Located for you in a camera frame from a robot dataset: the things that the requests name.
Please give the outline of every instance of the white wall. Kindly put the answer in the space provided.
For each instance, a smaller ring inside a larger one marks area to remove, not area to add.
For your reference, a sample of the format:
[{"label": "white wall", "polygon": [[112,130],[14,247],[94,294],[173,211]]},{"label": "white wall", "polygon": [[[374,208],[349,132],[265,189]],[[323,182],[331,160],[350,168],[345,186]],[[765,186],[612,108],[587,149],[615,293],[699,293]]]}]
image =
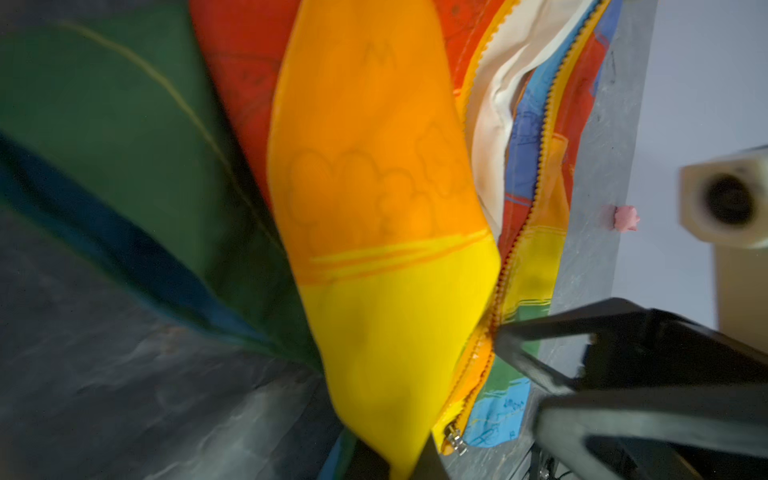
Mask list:
[{"label": "white wall", "polygon": [[[625,2],[643,0],[624,0]],[[677,222],[678,169],[768,144],[768,1],[660,0],[613,295],[715,326],[710,246]]]}]

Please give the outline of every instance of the pink object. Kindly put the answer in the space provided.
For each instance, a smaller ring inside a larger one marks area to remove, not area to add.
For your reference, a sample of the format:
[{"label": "pink object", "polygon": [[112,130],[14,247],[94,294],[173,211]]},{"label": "pink object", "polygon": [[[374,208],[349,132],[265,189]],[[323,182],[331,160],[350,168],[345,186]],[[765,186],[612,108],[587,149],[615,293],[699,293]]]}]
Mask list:
[{"label": "pink object", "polygon": [[630,230],[636,232],[637,224],[640,222],[640,218],[637,216],[637,208],[631,205],[624,205],[616,209],[614,214],[614,228],[619,233],[628,232]]}]

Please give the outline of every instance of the zipper pull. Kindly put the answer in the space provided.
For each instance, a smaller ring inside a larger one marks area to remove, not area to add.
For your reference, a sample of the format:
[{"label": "zipper pull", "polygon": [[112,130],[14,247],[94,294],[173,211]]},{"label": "zipper pull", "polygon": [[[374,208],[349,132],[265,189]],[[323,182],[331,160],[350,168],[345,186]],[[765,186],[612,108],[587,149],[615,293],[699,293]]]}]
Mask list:
[{"label": "zipper pull", "polygon": [[462,431],[457,429],[453,423],[449,423],[445,427],[445,439],[453,447],[453,451],[458,453],[458,456],[462,456],[467,452],[467,444],[464,443],[462,438]]}]

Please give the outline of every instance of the yellow seam line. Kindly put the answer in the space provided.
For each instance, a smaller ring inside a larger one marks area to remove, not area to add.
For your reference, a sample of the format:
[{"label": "yellow seam line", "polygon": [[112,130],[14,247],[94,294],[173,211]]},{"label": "yellow seam line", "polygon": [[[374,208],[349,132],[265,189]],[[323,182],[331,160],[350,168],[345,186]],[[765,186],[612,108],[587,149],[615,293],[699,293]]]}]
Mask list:
[{"label": "yellow seam line", "polygon": [[205,125],[203,125],[203,121],[200,119],[200,117],[197,116],[197,114],[194,113],[194,110],[192,110],[192,107],[190,107],[189,104],[184,100],[184,97],[182,97],[179,91],[176,90],[176,88],[170,82],[170,80],[168,80],[165,76],[163,76],[159,71],[155,70],[155,68],[148,61],[140,57],[135,51],[131,50],[126,46],[120,45],[112,40],[109,40],[108,38],[105,38],[102,35],[99,35],[96,31],[93,31],[88,27],[84,27],[83,25],[77,25],[72,22],[60,22],[59,25],[64,28],[68,28],[72,31],[75,31],[78,34],[82,35],[83,37],[86,37],[89,40],[92,40],[95,43],[98,43],[102,47],[108,48],[109,50],[112,50],[115,53],[122,56],[123,58],[129,60],[132,64],[136,65],[145,74],[147,74],[149,78],[156,81],[162,88],[165,89],[165,91],[168,92],[170,97],[173,98],[174,101],[176,101],[176,105],[178,105],[181,111],[187,114],[187,116],[190,118],[194,126],[198,129],[200,134],[203,135],[203,139],[208,143],[208,145],[210,145],[211,149],[213,149],[214,153],[216,154],[216,158],[224,168],[224,173],[226,173],[227,176],[230,178],[230,182],[234,187],[235,193],[246,204],[246,206],[248,207],[248,210],[253,216],[253,219],[256,221],[257,226],[262,230],[262,232],[266,235],[266,237],[270,240],[270,242],[275,247],[277,247],[277,249],[280,252],[284,253],[282,244],[279,241],[277,241],[277,239],[273,237],[272,233],[268,231],[268,229],[264,226],[263,222],[259,218],[259,214],[256,212],[256,208],[250,202],[245,192],[243,192],[242,188],[240,188],[240,184],[238,184],[237,182],[235,174],[232,171],[232,167],[227,161],[227,157],[224,156],[224,152],[221,150],[221,148],[219,148],[219,145],[216,143],[214,136],[211,135],[210,132],[205,128]]}]

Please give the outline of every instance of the orange zipper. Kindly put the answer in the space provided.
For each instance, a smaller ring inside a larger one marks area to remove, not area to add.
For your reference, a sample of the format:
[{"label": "orange zipper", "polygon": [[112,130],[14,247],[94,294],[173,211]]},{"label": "orange zipper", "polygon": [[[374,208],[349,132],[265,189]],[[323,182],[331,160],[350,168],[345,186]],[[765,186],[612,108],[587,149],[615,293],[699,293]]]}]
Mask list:
[{"label": "orange zipper", "polygon": [[557,109],[555,107],[559,107],[559,105],[554,104],[556,100],[559,101],[560,99],[556,86],[563,84],[564,79],[567,80],[571,76],[573,65],[584,48],[586,37],[593,32],[595,25],[599,22],[610,2],[611,0],[601,0],[595,6],[592,13],[582,25],[578,35],[576,35],[573,44],[571,44],[568,53],[563,58],[558,73],[555,75],[554,81],[552,82],[552,87],[547,96],[545,119],[541,130],[541,148],[538,159],[539,168],[531,209],[512,244],[509,254],[504,258],[494,293],[489,302],[489,308],[478,323],[478,326],[475,327],[475,331],[472,332],[472,335],[467,342],[467,346],[462,353],[462,357],[457,363],[457,373],[454,375],[451,394],[442,408],[435,428],[432,430],[436,440],[439,441],[440,438],[443,439],[439,448],[443,455],[451,455],[454,451],[457,451],[461,455],[465,451],[466,444],[462,438],[462,433],[465,431],[469,422],[469,416],[472,413],[472,407],[475,404],[475,400],[480,394],[480,390],[485,384],[485,380],[488,378],[488,374],[491,372],[491,367],[493,366],[495,358],[495,354],[493,353],[493,339],[495,338],[496,331],[500,327],[504,316],[504,303],[508,292],[511,261],[517,253],[516,247],[521,234],[529,227],[530,219],[533,213],[537,211],[537,206],[541,202],[541,175],[542,172],[546,170],[543,166],[549,156],[549,141],[554,133],[554,122],[557,117]]}]

